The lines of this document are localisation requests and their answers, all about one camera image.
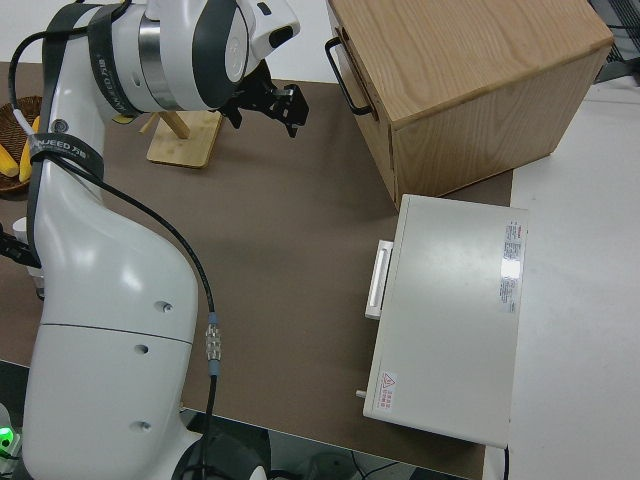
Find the wicker basket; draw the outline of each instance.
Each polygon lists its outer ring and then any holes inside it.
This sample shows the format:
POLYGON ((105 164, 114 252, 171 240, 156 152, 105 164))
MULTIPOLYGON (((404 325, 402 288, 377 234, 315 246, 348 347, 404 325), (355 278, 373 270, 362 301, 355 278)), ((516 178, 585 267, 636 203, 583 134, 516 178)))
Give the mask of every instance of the wicker basket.
MULTIPOLYGON (((40 115, 41 103, 42 97, 38 96, 25 97, 18 100, 18 105, 29 123, 33 123, 36 117, 40 115)), ((0 108, 0 143, 18 163, 20 163, 22 149, 26 141, 27 136, 18 125, 18 122, 16 122, 11 105, 3 105, 0 108)), ((22 192, 27 188, 27 185, 29 185, 29 180, 20 183, 17 176, 9 178, 0 173, 0 194, 22 192)))

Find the brown table surface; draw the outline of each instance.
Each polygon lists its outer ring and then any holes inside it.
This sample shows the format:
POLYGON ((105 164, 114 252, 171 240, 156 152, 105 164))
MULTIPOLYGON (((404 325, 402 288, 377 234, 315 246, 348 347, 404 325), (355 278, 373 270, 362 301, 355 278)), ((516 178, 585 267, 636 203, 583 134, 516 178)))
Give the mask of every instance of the brown table surface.
MULTIPOLYGON (((1 103, 6 71, 0 64, 1 103)), ((223 124, 204 170, 146 161, 146 116, 110 125, 106 180, 173 222, 203 261, 224 342, 216 415, 479 479, 483 446, 362 415, 355 391, 367 386, 377 330, 364 308, 378 239, 393 240, 397 212, 337 85, 301 85, 311 110, 296 139, 243 113, 240 130, 223 124)), ((18 95, 40 92, 40 66, 21 67, 18 95)), ((508 173, 450 197, 508 205, 510 189, 508 173)), ((25 215, 24 199, 0 200, 5 229, 25 215)), ((202 292, 200 305, 206 312, 202 292)), ((0 259, 1 359, 29 365, 41 308, 24 267, 0 259)), ((205 323, 202 313, 183 391, 197 410, 209 384, 205 323)))

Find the yellow banana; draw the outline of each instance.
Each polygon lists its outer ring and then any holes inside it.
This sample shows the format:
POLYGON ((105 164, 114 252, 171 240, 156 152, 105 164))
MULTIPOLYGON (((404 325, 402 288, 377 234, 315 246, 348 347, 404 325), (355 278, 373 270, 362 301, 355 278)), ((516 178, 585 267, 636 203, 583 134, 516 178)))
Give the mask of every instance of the yellow banana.
POLYGON ((7 149, 0 145, 0 173, 7 177, 15 177, 20 172, 20 167, 9 155, 7 149))
MULTIPOLYGON (((38 131, 40 127, 40 116, 38 115, 31 125, 34 131, 38 131)), ((18 180, 20 183, 26 182, 31 178, 31 154, 29 152, 29 142, 24 144, 22 148, 22 156, 20 157, 20 176, 18 180)))

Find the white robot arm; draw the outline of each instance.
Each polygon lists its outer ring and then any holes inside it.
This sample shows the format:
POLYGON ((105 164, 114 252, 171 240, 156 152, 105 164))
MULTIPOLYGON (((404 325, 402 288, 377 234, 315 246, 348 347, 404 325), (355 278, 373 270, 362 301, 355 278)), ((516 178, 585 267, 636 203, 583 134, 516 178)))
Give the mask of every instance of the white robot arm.
MULTIPOLYGON (((294 136, 304 97, 295 85, 277 89, 263 59, 299 28, 285 0, 74 3, 51 22, 41 129, 30 136, 32 258, 22 259, 41 266, 46 288, 23 431, 34 479, 195 479, 204 469, 189 467, 203 451, 215 465, 207 478, 266 478, 240 445, 203 446, 182 425, 196 278, 171 243, 105 208, 96 185, 114 118, 219 110, 238 127, 246 108, 294 136), (81 30, 52 33, 72 28, 81 30)), ((214 313, 210 323, 216 376, 214 313)))

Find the wooden crate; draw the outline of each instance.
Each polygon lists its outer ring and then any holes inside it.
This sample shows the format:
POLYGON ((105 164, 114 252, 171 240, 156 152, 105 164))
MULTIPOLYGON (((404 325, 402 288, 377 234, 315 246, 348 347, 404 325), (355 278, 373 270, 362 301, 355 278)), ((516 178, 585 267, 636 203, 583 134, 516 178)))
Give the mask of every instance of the wooden crate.
POLYGON ((328 0, 396 206, 555 150, 612 45, 586 0, 328 0))

